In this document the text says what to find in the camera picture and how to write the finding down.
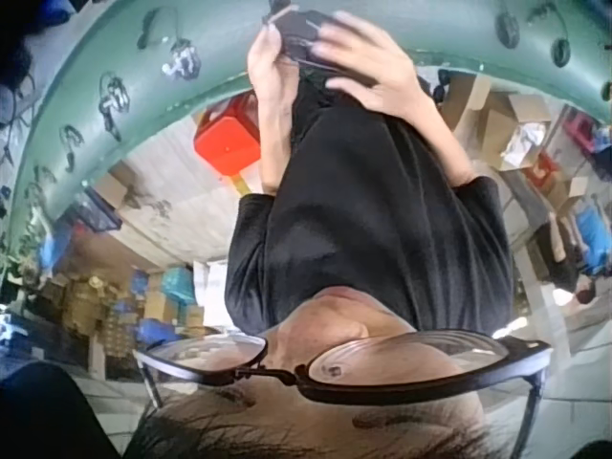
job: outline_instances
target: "hand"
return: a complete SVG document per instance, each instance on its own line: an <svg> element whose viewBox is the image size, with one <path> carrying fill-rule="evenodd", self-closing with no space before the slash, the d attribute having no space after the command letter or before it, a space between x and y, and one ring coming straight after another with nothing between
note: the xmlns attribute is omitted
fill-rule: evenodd
<svg viewBox="0 0 612 459"><path fill-rule="evenodd" d="M377 26L344 11L335 17L354 32L325 24L313 52L379 84L367 88L351 78L334 77L327 87L349 94L368 110L410 123L417 120L420 109L432 102L419 84L412 59Z"/></svg>
<svg viewBox="0 0 612 459"><path fill-rule="evenodd" d="M279 56L281 46L276 26L264 26L249 51L249 79L260 108L291 111L297 97L299 67Z"/></svg>

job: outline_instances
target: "white paper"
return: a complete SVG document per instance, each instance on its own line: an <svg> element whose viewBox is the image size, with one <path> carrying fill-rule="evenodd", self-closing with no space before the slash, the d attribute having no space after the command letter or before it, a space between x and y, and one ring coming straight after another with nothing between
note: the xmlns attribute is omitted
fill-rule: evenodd
<svg viewBox="0 0 612 459"><path fill-rule="evenodd" d="M226 307L225 290L228 262L193 263L195 296L204 306L204 323L221 331L236 330Z"/></svg>
<svg viewBox="0 0 612 459"><path fill-rule="evenodd" d="M528 122L517 126L502 157L506 163L521 167L525 157L534 145L542 145L546 136L546 126L541 122Z"/></svg>

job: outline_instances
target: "red box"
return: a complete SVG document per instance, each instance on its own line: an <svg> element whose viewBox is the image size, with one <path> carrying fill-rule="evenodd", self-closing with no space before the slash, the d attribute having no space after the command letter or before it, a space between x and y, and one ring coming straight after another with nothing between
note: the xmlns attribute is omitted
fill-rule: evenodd
<svg viewBox="0 0 612 459"><path fill-rule="evenodd" d="M259 161L255 94L236 96L208 109L196 132L194 147L217 172L228 177Z"/></svg>

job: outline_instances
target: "man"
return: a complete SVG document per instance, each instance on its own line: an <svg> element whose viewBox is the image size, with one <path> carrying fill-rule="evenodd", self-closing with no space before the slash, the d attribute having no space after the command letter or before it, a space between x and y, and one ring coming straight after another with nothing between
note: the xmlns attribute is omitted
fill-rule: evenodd
<svg viewBox="0 0 612 459"><path fill-rule="evenodd" d="M268 343L258 368L293 371L339 345L415 330L490 335L510 320L510 250L495 183L474 173L391 37L350 14L337 19L354 32L323 26L316 52L379 82L371 89L345 78L327 82L363 107L308 81L294 106L298 69L279 57L274 27L249 54L265 194L240 203L227 303L237 326ZM196 344L184 357L222 368L240 357L239 348L216 350L200 353ZM329 376L350 383L350 368L365 361L376 371L361 372L357 383L468 371L433 346L404 351L361 349ZM143 420L125 458L507 457L490 442L474 392L412 405L321 404L263 377L199 387L175 402Z"/></svg>

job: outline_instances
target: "sleeve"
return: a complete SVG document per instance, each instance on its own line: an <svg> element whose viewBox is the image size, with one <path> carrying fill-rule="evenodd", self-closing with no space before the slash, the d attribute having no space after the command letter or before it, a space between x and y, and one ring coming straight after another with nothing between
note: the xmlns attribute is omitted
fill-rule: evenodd
<svg viewBox="0 0 612 459"><path fill-rule="evenodd" d="M497 328L504 327L512 310L514 273L497 184L489 177L478 177L456 188L455 193L466 211L476 255L481 261L480 272L486 275L483 285L497 304L495 314L488 319L483 317L483 321L499 322L501 326Z"/></svg>
<svg viewBox="0 0 612 459"><path fill-rule="evenodd" d="M236 228L229 246L226 306L233 323L248 334L267 327L262 299L263 256L274 197L250 194L240 200Z"/></svg>

